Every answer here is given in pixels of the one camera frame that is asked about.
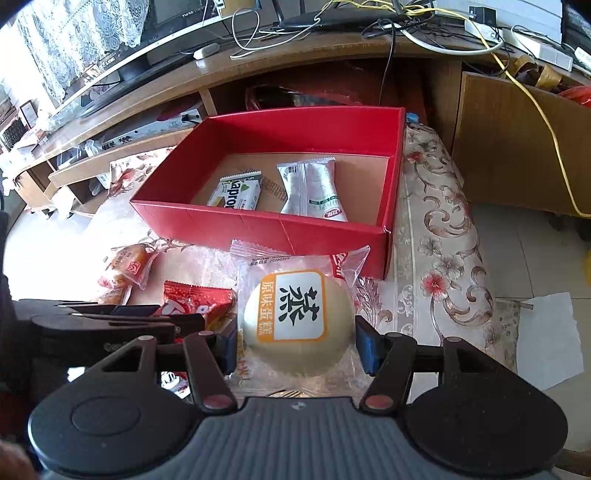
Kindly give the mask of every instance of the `orange label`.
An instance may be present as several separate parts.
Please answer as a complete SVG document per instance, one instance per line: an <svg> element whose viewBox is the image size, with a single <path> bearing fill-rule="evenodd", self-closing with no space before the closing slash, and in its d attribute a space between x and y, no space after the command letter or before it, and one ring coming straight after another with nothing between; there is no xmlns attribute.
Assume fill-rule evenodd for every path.
<svg viewBox="0 0 591 480"><path fill-rule="evenodd" d="M261 342L318 341L326 336L324 275L273 273L261 281L257 337Z"/></svg>

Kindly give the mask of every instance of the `power strip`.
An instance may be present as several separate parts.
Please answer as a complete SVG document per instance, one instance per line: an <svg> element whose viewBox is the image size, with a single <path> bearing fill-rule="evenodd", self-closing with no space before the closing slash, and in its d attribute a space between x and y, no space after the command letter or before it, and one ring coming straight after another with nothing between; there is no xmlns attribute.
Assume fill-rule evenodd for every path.
<svg viewBox="0 0 591 480"><path fill-rule="evenodd" d="M476 38L480 38L478 32L482 34L485 40L492 40L494 43L499 43L498 37L504 39L504 34L501 29L495 30L488 25L484 25L476 22L464 22L464 30Z"/></svg>
<svg viewBox="0 0 591 480"><path fill-rule="evenodd" d="M554 47L540 41L535 38L528 37L513 30L503 29L505 41L514 47L523 50L524 52L531 53L535 58L556 65L561 69L567 70L568 72L573 71L573 58L568 56L566 53L562 53Z"/></svg>

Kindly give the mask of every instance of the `silver snack package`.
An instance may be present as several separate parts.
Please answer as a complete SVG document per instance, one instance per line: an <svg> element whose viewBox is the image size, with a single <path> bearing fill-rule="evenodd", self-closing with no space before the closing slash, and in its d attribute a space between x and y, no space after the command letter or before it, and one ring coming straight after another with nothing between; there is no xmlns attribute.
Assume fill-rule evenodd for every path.
<svg viewBox="0 0 591 480"><path fill-rule="evenodd" d="M207 205L210 207L254 210L261 195L260 171L222 177Z"/></svg>
<svg viewBox="0 0 591 480"><path fill-rule="evenodd" d="M335 158L315 158L277 165L287 201L281 213L346 222L335 187Z"/></svg>

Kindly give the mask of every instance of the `round cake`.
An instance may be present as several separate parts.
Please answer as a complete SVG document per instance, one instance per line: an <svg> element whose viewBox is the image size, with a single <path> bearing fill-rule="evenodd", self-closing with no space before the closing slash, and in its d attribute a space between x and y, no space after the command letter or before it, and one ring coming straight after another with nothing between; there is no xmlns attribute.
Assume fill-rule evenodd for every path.
<svg viewBox="0 0 591 480"><path fill-rule="evenodd" d="M244 311L243 336L276 371L313 377L354 341L355 308L342 280L315 270L267 275Z"/></svg>

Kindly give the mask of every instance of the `red box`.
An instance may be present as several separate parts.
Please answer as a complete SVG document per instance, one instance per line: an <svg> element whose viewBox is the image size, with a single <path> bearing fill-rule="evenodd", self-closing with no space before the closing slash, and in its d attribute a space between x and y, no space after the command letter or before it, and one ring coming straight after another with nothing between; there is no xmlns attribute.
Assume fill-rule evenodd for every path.
<svg viewBox="0 0 591 480"><path fill-rule="evenodd" d="M158 166L131 204L159 236L207 247L228 250L233 239L240 239L294 255L329 255L369 245L362 274L384 278L392 250L404 127L404 109L371 106L210 117ZM302 152L313 154L308 158L337 157L337 192L352 221L282 215L277 213L282 201L264 199L264 192L255 211L205 206L221 173L249 170L249 162L256 164L254 170L266 168L263 191L280 195L277 160L306 158ZM259 211L266 205L277 212Z"/></svg>

